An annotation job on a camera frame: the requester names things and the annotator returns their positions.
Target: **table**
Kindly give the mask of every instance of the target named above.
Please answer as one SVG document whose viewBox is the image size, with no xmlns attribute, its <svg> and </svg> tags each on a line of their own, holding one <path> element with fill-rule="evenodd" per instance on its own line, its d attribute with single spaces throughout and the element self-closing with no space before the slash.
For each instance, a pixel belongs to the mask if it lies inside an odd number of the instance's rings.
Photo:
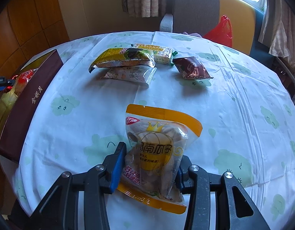
<svg viewBox="0 0 295 230">
<path fill-rule="evenodd" d="M 214 79 L 183 80 L 175 67 L 157 64 L 147 89 L 98 79 L 103 70 L 88 72 L 104 50 L 134 43 L 171 47 L 178 51 L 177 57 L 197 56 Z M 232 171 L 271 229 L 280 229 L 288 221 L 295 210 L 295 107 L 273 71 L 209 40 L 165 32 L 96 35 L 55 48 L 64 66 L 44 93 L 19 167 L 9 176 L 28 215 L 63 171 L 86 172 L 113 153 L 119 141 L 128 144 L 125 111 L 128 104 L 136 103 L 198 119 L 202 134 L 184 154 L 210 173 Z M 59 110 L 60 105 L 66 109 Z M 180 230 L 185 224 L 186 213 L 154 209 L 119 191 L 107 196 L 106 203 L 112 230 Z M 79 229 L 83 229 L 82 207 L 81 194 Z M 212 208 L 214 225 L 214 201 Z"/>
</svg>

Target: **crown graphic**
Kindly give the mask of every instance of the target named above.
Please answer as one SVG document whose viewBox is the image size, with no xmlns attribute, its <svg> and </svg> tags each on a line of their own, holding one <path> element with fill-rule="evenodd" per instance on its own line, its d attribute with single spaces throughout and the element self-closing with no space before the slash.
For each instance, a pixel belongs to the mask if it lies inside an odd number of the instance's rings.
<svg viewBox="0 0 295 230">
<path fill-rule="evenodd" d="M 147 131 L 155 131 L 155 132 L 161 132 L 161 129 L 164 125 L 161 125 L 158 127 L 158 124 L 160 122 L 157 122 L 154 126 L 152 126 L 151 122 L 148 122 L 148 127 L 146 128 Z"/>
</svg>

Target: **snack package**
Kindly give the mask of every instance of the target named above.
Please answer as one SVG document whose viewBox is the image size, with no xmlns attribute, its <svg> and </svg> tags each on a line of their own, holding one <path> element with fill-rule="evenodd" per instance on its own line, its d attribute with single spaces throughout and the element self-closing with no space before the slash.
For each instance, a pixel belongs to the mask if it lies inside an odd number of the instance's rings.
<svg viewBox="0 0 295 230">
<path fill-rule="evenodd" d="M 145 45 L 136 43 L 135 48 L 149 49 L 154 53 L 155 62 L 164 65 L 171 65 L 172 59 L 177 55 L 177 52 L 173 52 L 169 47 L 160 47 L 155 45 Z"/>
<path fill-rule="evenodd" d="M 139 82 L 150 85 L 156 69 L 156 67 L 142 65 L 134 67 L 111 68 L 105 74 L 104 78 Z"/>
<path fill-rule="evenodd" d="M 130 104 L 120 191 L 142 203 L 176 214 L 186 210 L 174 181 L 184 150 L 200 136 L 201 123 L 181 112 Z"/>
<path fill-rule="evenodd" d="M 129 67 L 137 65 L 155 66 L 152 50 L 140 48 L 109 48 L 104 51 L 90 65 L 89 72 L 95 68 L 105 67 Z"/>
<path fill-rule="evenodd" d="M 184 79 L 213 79 L 202 62 L 194 56 L 176 58 L 173 63 Z"/>
<path fill-rule="evenodd" d="M 16 82 L 14 84 L 14 93 L 16 94 L 16 96 L 19 96 L 21 94 L 21 92 L 23 91 L 31 77 L 34 75 L 36 70 L 37 69 L 28 70 L 26 72 L 21 73 L 17 77 Z"/>
</svg>

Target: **silver bolt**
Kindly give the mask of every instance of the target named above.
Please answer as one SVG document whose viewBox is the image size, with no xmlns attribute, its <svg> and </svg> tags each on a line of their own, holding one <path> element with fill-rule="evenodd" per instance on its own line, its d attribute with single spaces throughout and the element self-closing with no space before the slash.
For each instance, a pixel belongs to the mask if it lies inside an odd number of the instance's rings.
<svg viewBox="0 0 295 230">
<path fill-rule="evenodd" d="M 231 172 L 225 172 L 224 176 L 228 179 L 231 179 L 233 177 L 233 174 Z"/>
<path fill-rule="evenodd" d="M 61 176 L 62 176 L 63 178 L 67 178 L 67 177 L 69 177 L 69 176 L 70 176 L 70 174 L 71 174 L 70 172 L 68 172 L 68 171 L 65 171 L 65 172 L 63 172 L 63 173 L 62 173 L 62 175 L 61 175 Z"/>
<path fill-rule="evenodd" d="M 103 170 L 105 167 L 102 164 L 96 165 L 96 170 Z"/>
<path fill-rule="evenodd" d="M 193 165 L 190 166 L 190 169 L 192 171 L 198 171 L 200 169 L 200 167 L 198 165 L 193 164 Z"/>
</svg>

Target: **maroon box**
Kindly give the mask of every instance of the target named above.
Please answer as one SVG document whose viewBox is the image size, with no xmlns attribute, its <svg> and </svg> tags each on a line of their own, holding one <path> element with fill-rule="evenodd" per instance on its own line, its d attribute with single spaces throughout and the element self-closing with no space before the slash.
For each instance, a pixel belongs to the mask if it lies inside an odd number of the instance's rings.
<svg viewBox="0 0 295 230">
<path fill-rule="evenodd" d="M 38 68 L 16 100 L 12 90 L 0 95 L 0 155 L 19 162 L 35 110 L 62 65 L 57 50 L 53 50 L 20 71 Z"/>
</svg>

